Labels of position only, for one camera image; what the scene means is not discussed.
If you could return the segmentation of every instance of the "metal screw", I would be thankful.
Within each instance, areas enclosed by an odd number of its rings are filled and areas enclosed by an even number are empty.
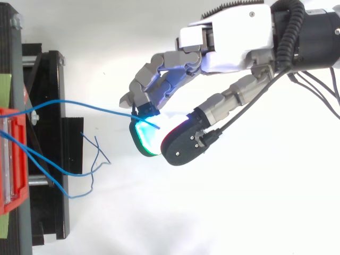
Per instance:
[[[66,59],[65,59],[65,57],[61,57],[59,59],[59,63],[60,63],[61,66],[66,66]]]
[[[40,117],[39,117],[39,115],[37,114],[37,112],[34,110],[34,111],[31,113],[31,122],[32,122],[32,125],[33,125],[33,126],[37,125],[38,120],[40,120]]]
[[[11,26],[12,28],[15,28],[16,30],[23,29],[22,15],[18,13],[13,15],[13,18],[11,18]]]

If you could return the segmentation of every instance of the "gray metal rod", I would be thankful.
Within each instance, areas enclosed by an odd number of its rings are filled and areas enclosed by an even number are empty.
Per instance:
[[[37,56],[23,56],[22,57],[22,66],[23,67],[32,67],[37,59]]]
[[[30,175],[28,176],[28,184],[30,186],[48,185],[47,177],[44,175]]]

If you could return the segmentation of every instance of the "cable connector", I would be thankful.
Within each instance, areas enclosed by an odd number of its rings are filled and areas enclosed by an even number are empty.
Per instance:
[[[289,73],[287,74],[288,78],[290,79],[291,82],[294,82],[296,84],[299,83],[299,81],[297,80],[297,78],[295,77],[294,73]]]
[[[201,141],[206,146],[209,147],[214,142],[216,142],[219,136],[222,134],[220,129],[212,130],[202,136]]]

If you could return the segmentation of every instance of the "red container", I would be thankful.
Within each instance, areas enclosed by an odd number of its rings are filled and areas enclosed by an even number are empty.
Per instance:
[[[18,110],[0,108],[0,115]],[[0,128],[26,145],[26,116],[0,118]],[[21,205],[29,196],[27,156],[14,142],[0,138],[0,215]]]

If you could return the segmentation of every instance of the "blue cable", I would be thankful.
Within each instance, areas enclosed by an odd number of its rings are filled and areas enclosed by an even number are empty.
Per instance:
[[[5,133],[4,131],[0,130],[0,134],[1,136],[3,136],[4,138],[7,138],[11,141],[13,141],[12,139],[14,139],[12,136],[10,136],[9,134]],[[22,146],[25,148],[25,150],[29,151],[30,153],[36,155],[37,157],[41,158],[42,160],[46,161],[47,163],[49,163],[51,166],[55,167],[57,170],[59,170],[60,172],[62,172],[63,174],[69,175],[69,176],[73,176],[73,177],[84,177],[84,176],[88,176],[91,175],[93,173],[95,173],[98,169],[91,171],[89,173],[86,174],[73,174],[70,172],[65,171],[64,169],[62,169],[60,166],[58,166],[56,163],[52,162],[51,160],[49,160],[48,158],[44,157],[43,155],[37,153],[35,150],[32,150],[31,148],[27,147],[26,145],[22,144]]]
[[[98,150],[101,152],[101,154],[106,158],[106,160],[111,164],[110,160],[105,156],[104,152],[99,148],[98,143],[97,145],[95,145],[93,142],[91,142],[84,134],[83,132],[80,132],[80,134],[90,143],[92,144],[94,147],[98,148]]]
[[[75,199],[75,198],[81,198],[81,197],[85,197],[86,195],[90,194],[93,190],[93,182],[94,182],[94,179],[93,179],[93,173],[95,171],[97,171],[98,169],[100,169],[101,166],[103,166],[104,164],[110,164],[110,163],[107,163],[107,162],[103,162],[101,163],[95,170],[93,170],[93,167],[95,165],[95,162],[98,158],[98,155],[99,153],[97,154],[97,157],[96,157],[96,160],[94,161],[93,165],[92,165],[92,168],[91,168],[91,175],[92,175],[92,185],[91,185],[91,190],[85,194],[82,194],[82,195],[76,195],[76,196],[70,196],[64,189],[63,187],[60,185],[60,183],[58,181],[56,181],[34,158],[33,156],[31,155],[30,152],[28,152],[27,149],[30,149],[28,148],[27,146],[23,145],[21,142],[19,142],[18,140],[16,140],[14,137],[12,137],[11,135],[5,133],[4,131],[0,130],[0,134],[2,137],[4,137],[5,139],[8,139],[14,143],[16,143],[21,149],[23,152],[26,153],[26,155],[32,160],[32,162],[43,172],[43,174],[45,174],[60,190],[61,192],[68,198],[70,199]],[[99,151],[99,144],[98,144],[98,141],[96,139],[96,142],[97,142],[97,148],[98,148],[98,151]]]
[[[98,152],[97,152],[97,156],[96,156],[96,158],[95,158],[95,161],[93,161],[93,164],[92,164],[92,166],[91,166],[91,172],[92,172],[92,170],[93,170],[93,168],[94,168],[94,166],[95,166],[95,163],[96,163],[97,158],[98,158],[99,153],[100,153],[99,144],[98,144],[98,141],[97,141],[97,137],[96,137],[96,136],[95,136],[95,140],[96,140]],[[92,192],[92,190],[94,190],[94,182],[95,182],[95,179],[94,179],[94,175],[93,175],[93,174],[91,174],[91,178],[92,178],[92,182],[91,182],[91,192]]]
[[[134,116],[134,115],[131,115],[131,114],[127,114],[127,113],[119,113],[119,112],[115,112],[113,110],[107,110],[107,109],[103,109],[103,108],[99,108],[99,107],[96,107],[96,106],[92,106],[92,105],[87,105],[87,104],[83,104],[83,103],[80,103],[80,102],[76,102],[76,101],[70,101],[70,100],[51,100],[51,101],[47,101],[45,103],[42,103],[40,105],[37,105],[31,109],[28,109],[28,110],[24,110],[22,112],[19,112],[19,113],[12,113],[12,114],[7,114],[7,115],[0,115],[0,118],[9,118],[9,117],[13,117],[13,116],[18,116],[18,115],[21,115],[21,114],[26,114],[26,113],[31,113],[35,110],[38,110],[40,108],[43,108],[47,105],[52,105],[52,104],[61,104],[61,103],[68,103],[68,104],[74,104],[74,105],[80,105],[80,106],[84,106],[84,107],[87,107],[87,108],[90,108],[90,109],[94,109],[94,110],[97,110],[97,111],[101,111],[101,112],[104,112],[104,113],[112,113],[112,114],[116,114],[116,115],[121,115],[121,116],[125,116],[125,117],[130,117],[130,118],[134,118],[138,121],[143,121],[147,124],[149,124],[150,126],[153,126],[154,128],[156,129],[160,129],[157,125],[154,125],[140,117],[137,117],[137,116]]]

